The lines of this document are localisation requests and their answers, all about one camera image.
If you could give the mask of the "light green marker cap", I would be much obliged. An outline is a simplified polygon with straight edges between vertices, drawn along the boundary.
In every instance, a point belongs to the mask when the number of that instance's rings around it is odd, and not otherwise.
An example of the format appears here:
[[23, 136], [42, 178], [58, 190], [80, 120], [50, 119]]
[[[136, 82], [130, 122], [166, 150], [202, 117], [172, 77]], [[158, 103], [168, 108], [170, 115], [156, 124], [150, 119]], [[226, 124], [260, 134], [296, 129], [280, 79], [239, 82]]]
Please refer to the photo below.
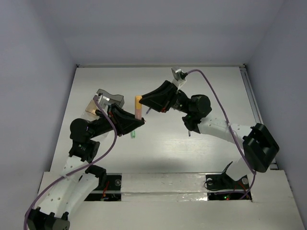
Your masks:
[[136, 138], [136, 131], [135, 130], [130, 133], [130, 137], [131, 138]]

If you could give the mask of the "orange pastel marker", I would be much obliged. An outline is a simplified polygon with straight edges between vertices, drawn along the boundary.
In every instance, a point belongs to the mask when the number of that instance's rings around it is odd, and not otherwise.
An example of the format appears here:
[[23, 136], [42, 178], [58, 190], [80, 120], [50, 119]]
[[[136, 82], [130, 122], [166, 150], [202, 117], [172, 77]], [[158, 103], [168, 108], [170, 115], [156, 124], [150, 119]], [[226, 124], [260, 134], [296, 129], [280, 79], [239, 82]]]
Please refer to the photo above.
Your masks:
[[142, 119], [142, 108], [141, 108], [141, 110], [135, 109], [135, 118], [138, 119], [138, 120]]

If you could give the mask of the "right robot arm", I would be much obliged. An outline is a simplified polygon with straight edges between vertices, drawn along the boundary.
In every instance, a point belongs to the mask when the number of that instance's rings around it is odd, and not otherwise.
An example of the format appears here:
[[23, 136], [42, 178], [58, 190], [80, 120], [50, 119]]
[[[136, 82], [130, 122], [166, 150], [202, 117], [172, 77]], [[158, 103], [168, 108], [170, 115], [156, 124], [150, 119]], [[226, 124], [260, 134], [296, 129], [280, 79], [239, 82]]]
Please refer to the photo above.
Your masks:
[[254, 126], [230, 124], [230, 121], [210, 115], [210, 99], [203, 94], [188, 97], [174, 82], [165, 81], [156, 90], [142, 95], [140, 104], [157, 112], [169, 109], [185, 113], [183, 123], [188, 131], [213, 136], [235, 144], [240, 158], [231, 162], [221, 175], [224, 187], [231, 188], [249, 173], [265, 173], [280, 150], [268, 128], [261, 123]]

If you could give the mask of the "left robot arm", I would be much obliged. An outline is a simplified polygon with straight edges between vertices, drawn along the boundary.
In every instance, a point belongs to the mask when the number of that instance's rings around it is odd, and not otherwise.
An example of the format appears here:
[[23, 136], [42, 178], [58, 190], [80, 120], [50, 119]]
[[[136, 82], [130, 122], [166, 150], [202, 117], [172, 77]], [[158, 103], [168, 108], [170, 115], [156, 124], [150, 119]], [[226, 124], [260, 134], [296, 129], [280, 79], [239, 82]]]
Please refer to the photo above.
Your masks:
[[45, 188], [38, 197], [46, 197], [31, 204], [24, 219], [25, 230], [68, 230], [70, 220], [81, 203], [94, 189], [106, 187], [106, 170], [96, 165], [100, 142], [93, 138], [114, 132], [114, 137], [128, 134], [145, 120], [124, 111], [116, 103], [107, 110], [96, 104], [90, 110], [94, 120], [77, 118], [70, 125], [72, 147], [60, 177]]

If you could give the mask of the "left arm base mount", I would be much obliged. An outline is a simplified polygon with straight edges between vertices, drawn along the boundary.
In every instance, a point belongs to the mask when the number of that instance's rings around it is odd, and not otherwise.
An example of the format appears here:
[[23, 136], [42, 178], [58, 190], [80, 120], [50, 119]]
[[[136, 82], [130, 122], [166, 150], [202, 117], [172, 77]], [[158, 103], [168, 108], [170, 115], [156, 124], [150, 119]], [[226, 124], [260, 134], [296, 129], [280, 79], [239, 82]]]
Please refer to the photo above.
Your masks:
[[85, 201], [121, 201], [122, 174], [107, 173], [105, 168], [96, 165], [90, 166], [85, 173], [91, 173], [99, 180]]

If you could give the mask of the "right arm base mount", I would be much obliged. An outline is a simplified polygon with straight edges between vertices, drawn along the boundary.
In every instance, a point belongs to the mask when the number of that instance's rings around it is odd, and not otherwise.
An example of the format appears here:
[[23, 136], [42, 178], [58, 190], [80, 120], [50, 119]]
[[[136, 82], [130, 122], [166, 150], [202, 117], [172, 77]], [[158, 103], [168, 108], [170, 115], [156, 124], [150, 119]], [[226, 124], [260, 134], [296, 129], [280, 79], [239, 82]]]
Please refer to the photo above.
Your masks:
[[221, 173], [207, 174], [203, 186], [208, 190], [207, 196], [209, 201], [219, 200], [252, 200], [249, 189], [248, 176], [245, 175], [235, 181], [226, 174], [230, 162]]

